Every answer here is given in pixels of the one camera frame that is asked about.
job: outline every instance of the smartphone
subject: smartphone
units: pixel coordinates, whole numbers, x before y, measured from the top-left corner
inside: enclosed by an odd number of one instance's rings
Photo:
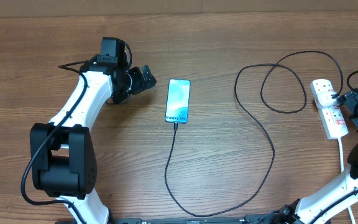
[[[165,121],[187,123],[190,100],[190,80],[169,80]]]

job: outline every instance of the wood grain surface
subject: wood grain surface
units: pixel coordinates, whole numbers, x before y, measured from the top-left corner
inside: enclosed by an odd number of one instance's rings
[[[157,79],[155,88],[126,105],[104,105],[92,129],[96,189],[116,218],[189,217],[163,181],[173,136],[173,125],[164,121],[169,79],[189,79],[192,86],[189,122],[179,125],[168,182],[185,208],[206,214],[249,198],[272,158],[262,130],[234,98],[242,67],[274,63],[300,50],[322,50],[338,60],[345,76],[358,69],[358,11],[0,19],[0,223],[71,218],[63,205],[25,203],[19,186],[30,159],[30,128],[47,123],[78,81],[57,65],[91,58],[103,36],[128,42],[133,65],[149,65]],[[241,75],[239,98],[271,135],[276,157],[258,196],[225,217],[278,209],[339,173],[337,142],[326,139],[309,88],[312,80],[327,78],[338,90],[337,68],[318,54],[297,55],[283,64],[299,74],[308,104],[296,114],[273,112],[259,95],[269,68],[250,68]],[[358,77],[352,83],[358,87]],[[283,69],[267,79],[264,97],[280,110],[303,103],[299,83]],[[358,142],[354,125],[348,127],[346,156]],[[48,199],[30,177],[27,191],[35,200]],[[358,204],[352,209],[358,223]],[[333,223],[350,223],[347,212]]]
[[[358,0],[0,0],[0,18],[354,10]]]

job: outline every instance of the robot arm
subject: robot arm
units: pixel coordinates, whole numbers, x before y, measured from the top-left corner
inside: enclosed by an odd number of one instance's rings
[[[86,223],[112,222],[110,211],[94,189],[98,172],[90,131],[102,105],[109,98],[118,104],[129,95],[156,84],[147,65],[142,67],[142,71],[138,67],[129,69],[131,62],[127,61],[125,46],[129,48],[122,40],[103,37],[101,54],[80,68],[88,84],[70,117],[62,126],[55,127],[83,92],[85,81],[82,77],[58,114],[48,124],[34,124],[30,131],[30,149],[34,157],[51,130],[57,129],[32,163],[34,187],[44,190],[49,197],[71,202]],[[59,149],[68,149],[70,156],[52,155],[51,150]],[[66,206],[76,222],[81,223],[73,207]]]
[[[299,216],[303,223],[311,223],[319,215],[323,208],[329,207],[333,202],[337,202],[348,194],[352,196],[338,203],[333,208],[324,213],[317,219],[315,224],[326,223],[330,218],[345,210],[347,207],[358,202],[358,178],[351,177],[351,166],[347,166],[344,172],[339,174],[329,184],[309,197],[303,198],[296,206],[295,214]]]

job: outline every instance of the power strip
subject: power strip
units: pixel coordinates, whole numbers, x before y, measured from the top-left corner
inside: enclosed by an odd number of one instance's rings
[[[314,80],[310,83],[310,88],[316,104],[319,104],[318,93],[335,93],[333,84],[325,79]],[[318,107],[318,113],[320,114],[321,122],[323,123],[328,139],[338,139],[349,133],[341,109],[338,106],[332,105],[327,108]]]

